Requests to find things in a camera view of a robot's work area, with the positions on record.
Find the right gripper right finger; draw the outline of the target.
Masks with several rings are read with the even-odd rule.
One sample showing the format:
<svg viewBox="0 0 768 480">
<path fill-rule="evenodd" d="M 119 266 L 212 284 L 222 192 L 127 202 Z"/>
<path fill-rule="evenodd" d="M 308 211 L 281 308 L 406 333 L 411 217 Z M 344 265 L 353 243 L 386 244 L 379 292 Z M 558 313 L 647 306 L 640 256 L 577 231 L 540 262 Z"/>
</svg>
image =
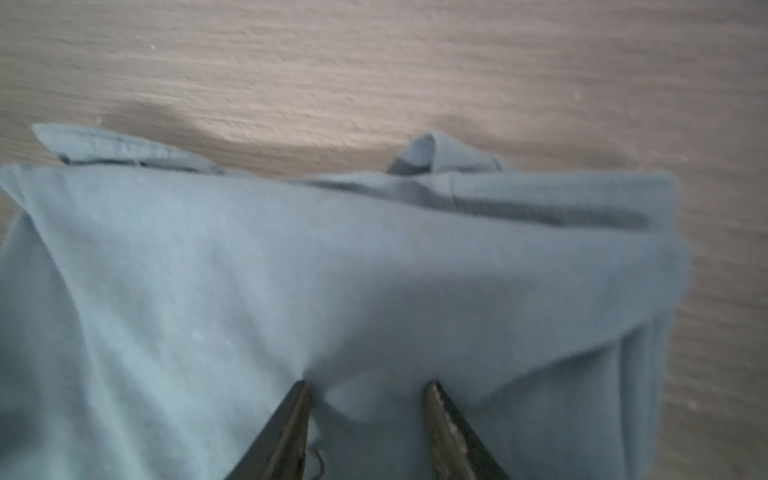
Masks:
<svg viewBox="0 0 768 480">
<path fill-rule="evenodd" d="M 510 479 L 439 382 L 425 387 L 424 420 L 435 479 Z"/>
</svg>

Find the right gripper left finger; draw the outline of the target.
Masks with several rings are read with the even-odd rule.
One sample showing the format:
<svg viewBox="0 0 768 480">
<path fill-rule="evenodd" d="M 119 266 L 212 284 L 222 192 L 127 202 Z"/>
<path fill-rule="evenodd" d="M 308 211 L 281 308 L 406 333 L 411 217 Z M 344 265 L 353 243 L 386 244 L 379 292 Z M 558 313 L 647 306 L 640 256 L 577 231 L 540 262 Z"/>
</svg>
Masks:
<svg viewBox="0 0 768 480">
<path fill-rule="evenodd" d="M 307 383 L 296 382 L 225 479 L 302 479 L 311 403 Z"/>
</svg>

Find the grey t shirt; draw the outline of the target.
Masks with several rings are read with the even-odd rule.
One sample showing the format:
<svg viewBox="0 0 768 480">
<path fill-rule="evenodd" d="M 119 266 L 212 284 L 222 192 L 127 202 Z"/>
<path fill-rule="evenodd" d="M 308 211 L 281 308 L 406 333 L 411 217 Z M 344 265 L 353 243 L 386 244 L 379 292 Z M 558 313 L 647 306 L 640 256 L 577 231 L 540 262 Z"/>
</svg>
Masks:
<svg viewBox="0 0 768 480">
<path fill-rule="evenodd" d="M 1 475 L 222 479 L 299 380 L 329 479 L 427 479 L 440 382 L 516 479 L 639 479 L 687 278 L 674 179 L 526 173 L 439 133 L 265 179 L 38 124 L 6 165 Z"/>
</svg>

